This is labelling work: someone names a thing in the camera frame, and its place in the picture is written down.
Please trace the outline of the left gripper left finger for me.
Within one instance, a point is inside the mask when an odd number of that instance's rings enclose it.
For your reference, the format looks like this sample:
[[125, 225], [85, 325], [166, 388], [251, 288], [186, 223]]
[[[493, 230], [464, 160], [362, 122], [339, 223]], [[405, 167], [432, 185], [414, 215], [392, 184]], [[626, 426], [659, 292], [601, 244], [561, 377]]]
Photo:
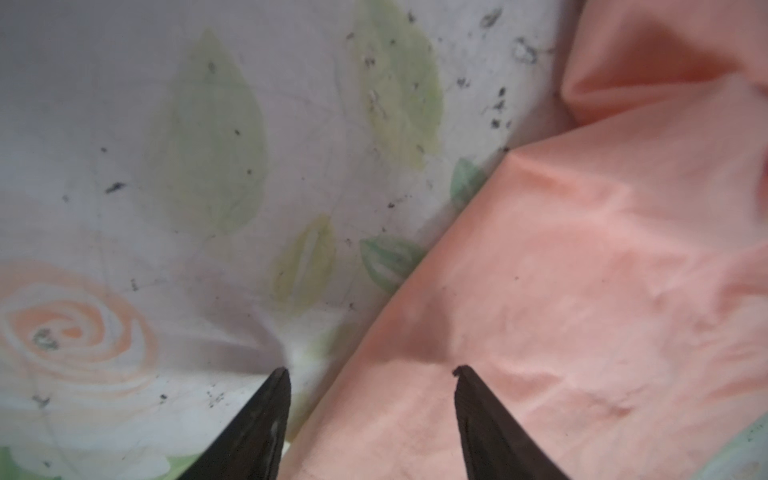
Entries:
[[275, 369], [180, 480], [275, 480], [291, 404], [289, 371]]

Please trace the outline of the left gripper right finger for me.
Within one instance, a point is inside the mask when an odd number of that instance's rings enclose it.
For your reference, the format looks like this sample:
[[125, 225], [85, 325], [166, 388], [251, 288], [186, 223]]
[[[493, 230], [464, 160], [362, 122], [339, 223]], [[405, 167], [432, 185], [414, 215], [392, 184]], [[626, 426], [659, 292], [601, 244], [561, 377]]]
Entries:
[[468, 365], [457, 378], [454, 406], [469, 480], [568, 480]]

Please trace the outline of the pink printed t-shirt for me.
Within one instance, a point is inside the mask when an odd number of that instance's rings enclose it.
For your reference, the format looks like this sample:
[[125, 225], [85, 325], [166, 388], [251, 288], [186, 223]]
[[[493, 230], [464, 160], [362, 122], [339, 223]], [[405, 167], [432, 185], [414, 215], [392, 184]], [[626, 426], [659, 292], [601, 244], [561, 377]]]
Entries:
[[573, 479], [767, 475], [767, 5], [589, 1], [560, 97], [393, 296], [284, 479], [463, 479], [471, 366]]

